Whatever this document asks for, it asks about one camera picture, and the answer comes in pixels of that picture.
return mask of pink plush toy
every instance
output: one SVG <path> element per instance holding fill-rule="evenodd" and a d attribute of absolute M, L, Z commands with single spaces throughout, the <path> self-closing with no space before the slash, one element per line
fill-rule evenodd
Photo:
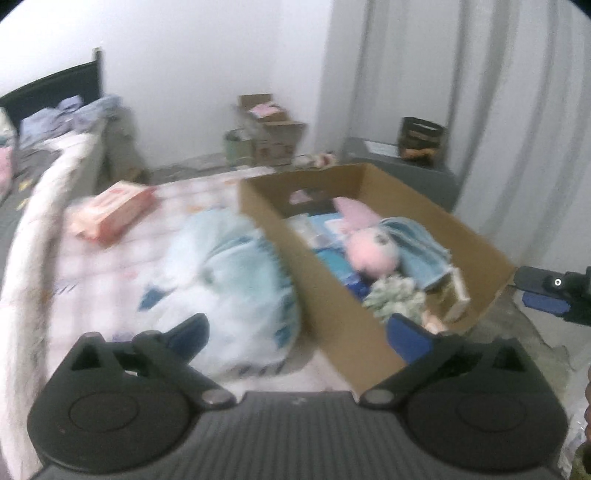
<path fill-rule="evenodd" d="M 398 268 L 398 246 L 378 227 L 382 218 L 358 200 L 337 197 L 333 203 L 351 229 L 345 242 L 351 267 L 374 280 L 394 273 Z"/>

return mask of black device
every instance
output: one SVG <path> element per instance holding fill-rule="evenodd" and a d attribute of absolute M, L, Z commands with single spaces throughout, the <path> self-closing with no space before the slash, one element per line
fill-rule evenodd
<path fill-rule="evenodd" d="M 431 336 L 430 353 L 358 402 L 250 392 L 237 404 L 187 365 L 208 327 L 198 315 L 131 342 L 83 335 L 30 411 L 35 478 L 559 478 L 567 419 L 515 340 Z"/>

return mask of white paper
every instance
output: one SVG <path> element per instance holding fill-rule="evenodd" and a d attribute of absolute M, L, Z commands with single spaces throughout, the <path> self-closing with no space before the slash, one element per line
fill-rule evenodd
<path fill-rule="evenodd" d="M 387 143 L 378 143 L 378 142 L 370 142 L 369 140 L 364 140 L 365 148 L 368 149 L 368 152 L 376 154 L 376 155 L 385 155 L 387 157 L 397 157 L 400 158 L 400 153 L 398 152 L 397 145 L 389 145 Z"/>

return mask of pink plush ear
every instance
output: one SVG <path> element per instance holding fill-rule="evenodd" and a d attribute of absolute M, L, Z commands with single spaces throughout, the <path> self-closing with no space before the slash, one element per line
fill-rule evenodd
<path fill-rule="evenodd" d="M 382 217 L 359 200 L 353 200 L 347 197 L 335 197 L 333 198 L 333 204 L 353 230 L 362 230 L 376 226 L 382 219 Z"/>

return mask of gray blanket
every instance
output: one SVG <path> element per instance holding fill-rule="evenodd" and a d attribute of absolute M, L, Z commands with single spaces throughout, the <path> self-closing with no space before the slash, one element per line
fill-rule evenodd
<path fill-rule="evenodd" d="M 0 204 L 0 285 L 4 279 L 12 238 L 27 206 L 28 198 L 43 173 L 60 154 L 60 151 L 28 149 L 16 151 L 12 157 L 14 175 L 11 191 Z"/>

